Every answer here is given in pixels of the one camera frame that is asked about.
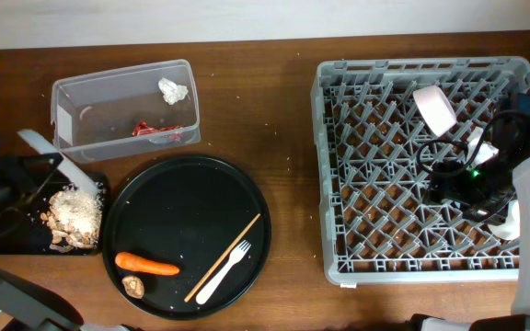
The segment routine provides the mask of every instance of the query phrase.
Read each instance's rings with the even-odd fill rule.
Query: brown table surface
[[[317,65],[326,60],[497,55],[519,55],[530,62],[530,31],[0,51],[2,154],[33,154],[15,134],[19,129],[52,139],[54,81],[187,59],[199,93],[202,141],[83,168],[105,172],[116,187],[155,157],[216,155],[257,182],[273,226],[270,257],[253,288],[229,308],[197,321],[168,321],[131,306],[109,280],[101,255],[0,256],[0,268],[56,291],[88,322],[147,330],[313,330],[401,322],[415,313],[463,322],[508,314],[514,282],[346,290],[326,280],[310,108]]]

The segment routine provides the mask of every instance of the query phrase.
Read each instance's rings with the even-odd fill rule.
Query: gray plastic crate
[[[412,91],[438,85],[459,140],[484,127],[498,101],[530,94],[519,57],[324,62],[312,87],[324,270],[334,284],[516,280],[519,241],[466,221],[453,203],[426,205],[414,154],[435,137]],[[424,160],[463,158],[451,145]]]

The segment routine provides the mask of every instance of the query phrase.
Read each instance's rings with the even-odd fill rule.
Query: wooden stick
[[[213,271],[216,270],[216,268],[218,268],[218,266],[220,266],[220,264],[222,263],[222,261],[225,259],[226,256],[228,256],[228,253],[230,253],[231,250],[233,250],[233,248],[236,247],[236,244],[238,244],[238,242],[240,241],[240,239],[243,238],[243,236],[247,233],[248,229],[250,229],[251,226],[253,226],[253,224],[257,221],[257,219],[260,217],[261,214],[257,214],[257,216],[255,216],[255,218],[253,219],[253,221],[251,221],[247,227],[245,228],[245,230],[243,230],[243,232],[241,232],[238,237],[235,239],[235,241],[232,242],[232,244],[230,244],[230,246],[224,251],[224,253],[220,256],[220,258],[218,258],[218,260],[216,261],[216,263],[213,264],[213,266],[210,268],[210,270],[208,270],[208,272],[206,272],[205,275],[203,275],[202,279],[200,280],[200,282],[198,282],[196,284],[196,286],[193,288],[193,290],[191,290],[190,294],[188,294],[188,296],[185,297],[185,300],[184,302],[188,302],[191,297],[193,297],[193,295],[195,295],[195,292],[197,292],[200,287],[203,285],[203,283],[208,280],[208,278],[212,275]]]

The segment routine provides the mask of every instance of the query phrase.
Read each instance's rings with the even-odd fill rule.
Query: carrot
[[[155,275],[172,276],[179,274],[179,268],[176,266],[151,261],[126,252],[118,253],[116,256],[116,266],[130,271],[139,271]]]

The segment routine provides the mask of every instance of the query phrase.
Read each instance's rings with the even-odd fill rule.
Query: round tray
[[[245,257],[208,302],[199,305],[193,297],[185,303],[257,213],[261,217],[243,237],[251,243]],[[171,158],[146,169],[114,201],[102,230],[106,270],[122,296],[145,312],[178,320],[213,314],[240,298],[257,279],[271,243],[267,203],[255,183],[237,167],[209,156]],[[157,276],[124,270],[114,263],[120,252],[174,264],[181,272]],[[142,299],[126,294],[121,279],[128,275],[143,281]]]

